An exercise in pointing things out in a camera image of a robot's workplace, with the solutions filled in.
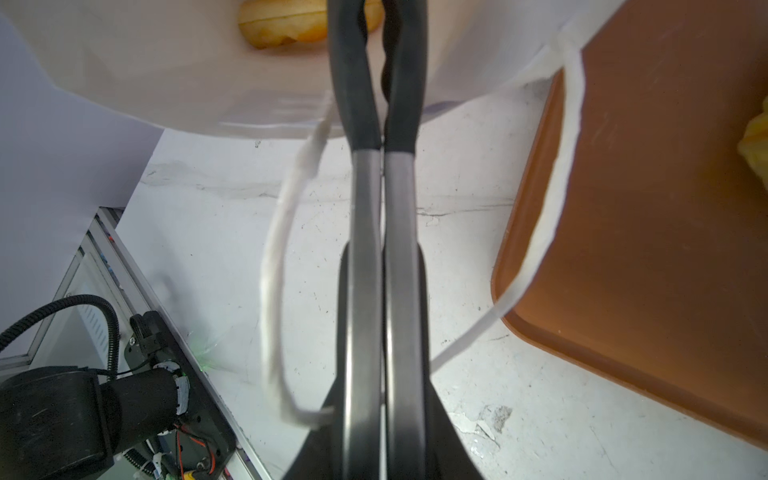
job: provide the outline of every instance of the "scratch mark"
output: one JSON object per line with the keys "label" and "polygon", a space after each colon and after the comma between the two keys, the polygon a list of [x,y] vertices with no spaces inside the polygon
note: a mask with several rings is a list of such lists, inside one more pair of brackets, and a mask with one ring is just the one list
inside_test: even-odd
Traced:
{"label": "scratch mark", "polygon": [[301,224],[301,228],[303,229],[309,222],[311,222],[312,220],[315,220],[315,217],[317,217],[318,215],[320,215],[320,212],[317,212],[316,214],[312,215],[306,222]]}
{"label": "scratch mark", "polygon": [[600,134],[603,133],[603,130],[608,126],[609,123],[609,117],[608,112],[603,113],[603,123],[600,124],[600,127],[597,129],[597,131],[594,132],[594,135],[592,135],[592,144],[594,145],[594,142],[600,137]]}
{"label": "scratch mark", "polygon": [[148,187],[173,185],[175,187],[194,188],[215,194],[218,197],[236,200],[258,197],[277,198],[277,191],[280,189],[278,182],[269,184],[238,181],[234,183],[226,178],[200,172],[181,161],[169,161],[155,164],[153,167],[154,169],[140,180],[142,184]]}
{"label": "scratch mark", "polygon": [[741,290],[739,290],[736,287],[736,284],[733,281],[733,277],[731,275],[728,276],[728,283],[730,285],[730,290],[735,294],[735,297],[739,300],[739,308],[741,309],[741,313],[746,317],[746,321],[750,323],[750,326],[752,327],[752,331],[755,333],[755,337],[760,343],[760,346],[763,347],[763,351],[768,353],[768,342],[766,342],[765,336],[763,336],[762,332],[760,331],[759,323],[755,321],[752,313],[750,312],[749,307],[746,304],[746,300],[744,299],[744,296],[741,293]]}
{"label": "scratch mark", "polygon": [[664,65],[664,62],[667,61],[667,54],[661,55],[661,58],[659,61],[656,62],[656,64],[648,70],[648,73],[645,74],[647,78],[652,77],[656,74],[656,71],[661,68],[661,65]]}
{"label": "scratch mark", "polygon": [[456,215],[456,214],[466,214],[470,212],[487,212],[489,210],[493,210],[495,208],[501,208],[501,207],[511,207],[512,202],[509,203],[503,203],[503,204],[493,204],[493,205],[481,205],[478,208],[466,208],[461,210],[451,210],[448,212],[440,212],[440,213],[433,213],[429,210],[427,210],[424,207],[419,207],[416,209],[416,215],[420,215],[422,217],[447,217],[448,215]]}
{"label": "scratch mark", "polygon": [[603,442],[600,441],[600,438],[598,438],[598,434],[594,431],[594,427],[592,425],[589,426],[589,429],[592,431],[592,435],[594,435],[594,439],[598,441],[598,445],[601,449],[603,449],[603,455],[605,458],[607,458],[608,463],[611,464],[611,467],[613,470],[616,471],[616,473],[619,473],[618,468],[616,468],[616,465],[611,461],[611,457],[608,456],[608,452],[605,451],[605,447],[603,446]]}
{"label": "scratch mark", "polygon": [[683,25],[685,25],[685,22],[680,22],[677,25],[675,25],[674,27],[672,27],[669,30],[667,30],[666,32],[664,32],[663,34],[659,35],[659,41],[663,41],[666,38],[669,38],[671,35],[677,33],[679,30],[682,29]]}
{"label": "scratch mark", "polygon": [[606,142],[608,142],[608,150],[611,150],[614,147],[614,143],[616,143],[616,132],[618,129],[618,124],[615,124],[610,134],[608,134],[608,138],[606,139]]}

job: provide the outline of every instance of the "white plastic bag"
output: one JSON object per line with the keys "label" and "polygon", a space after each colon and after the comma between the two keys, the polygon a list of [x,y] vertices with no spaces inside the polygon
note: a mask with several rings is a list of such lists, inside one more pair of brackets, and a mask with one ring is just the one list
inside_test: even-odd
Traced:
{"label": "white plastic bag", "polygon": [[[551,76],[549,45],[580,46],[623,0],[428,0],[423,120],[505,84]],[[107,108],[181,131],[305,137],[331,88],[325,42],[258,51],[237,27],[241,0],[5,0],[53,82]],[[373,84],[381,28],[369,39]],[[334,134],[341,134],[336,125]]]}

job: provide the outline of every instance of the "black cable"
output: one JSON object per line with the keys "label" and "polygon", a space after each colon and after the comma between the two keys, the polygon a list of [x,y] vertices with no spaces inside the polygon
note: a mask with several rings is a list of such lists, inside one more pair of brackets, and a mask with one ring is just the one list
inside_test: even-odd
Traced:
{"label": "black cable", "polygon": [[165,478],[166,474],[170,475],[171,478],[179,478],[179,469],[175,464],[174,458],[170,452],[165,452],[160,442],[160,437],[152,435],[146,442],[142,442],[134,448],[138,450],[137,447],[141,447],[143,450],[140,450],[139,453],[149,455],[148,458],[152,458],[155,453],[162,452],[163,456],[160,457],[160,464],[163,468],[163,478]]}
{"label": "black cable", "polygon": [[[125,370],[124,372],[117,372],[117,373],[115,373],[115,375],[120,376],[120,375],[125,375],[126,373],[135,372],[136,370],[139,370],[140,368],[146,366],[151,360],[152,360],[152,357],[144,360],[142,363],[139,363],[137,366],[135,366],[134,368],[132,368],[130,370]],[[97,375],[107,375],[107,376],[111,375],[109,370],[104,370],[104,369],[92,369],[91,367],[85,367],[85,368],[83,368],[83,370],[85,370],[87,372],[93,372],[93,373],[95,373]]]}
{"label": "black cable", "polygon": [[123,456],[128,460],[128,463],[154,478],[154,465],[152,462],[147,463],[148,460],[137,449],[129,449]]}
{"label": "black cable", "polygon": [[32,313],[29,313],[18,322],[11,325],[3,333],[0,333],[0,352],[11,342],[16,340],[22,333],[29,330],[33,325],[70,306],[92,305],[101,310],[104,319],[107,321],[107,331],[109,334],[109,351],[107,354],[107,370],[109,379],[112,380],[118,375],[118,350],[120,349],[120,330],[118,328],[118,315],[114,312],[112,305],[100,296],[95,295],[73,295],[66,296],[59,300],[54,300],[48,305],[41,306]]}

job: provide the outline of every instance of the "yellow object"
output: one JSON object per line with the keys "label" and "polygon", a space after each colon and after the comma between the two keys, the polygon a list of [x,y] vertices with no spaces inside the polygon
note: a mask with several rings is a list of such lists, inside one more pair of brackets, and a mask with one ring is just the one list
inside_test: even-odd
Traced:
{"label": "yellow object", "polygon": [[[278,47],[295,41],[319,41],[328,36],[326,0],[248,0],[240,6],[237,25],[256,48]],[[366,0],[368,31],[384,19],[381,0]]]}
{"label": "yellow object", "polygon": [[738,150],[768,190],[768,97],[763,100],[763,113],[746,125]]}

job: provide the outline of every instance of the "white wall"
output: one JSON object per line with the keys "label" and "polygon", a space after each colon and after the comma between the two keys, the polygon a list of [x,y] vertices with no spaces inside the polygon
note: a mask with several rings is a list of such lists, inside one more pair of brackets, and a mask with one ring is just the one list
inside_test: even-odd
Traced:
{"label": "white wall", "polygon": [[54,88],[0,16],[0,329],[51,301],[96,209],[127,204],[160,134]]}

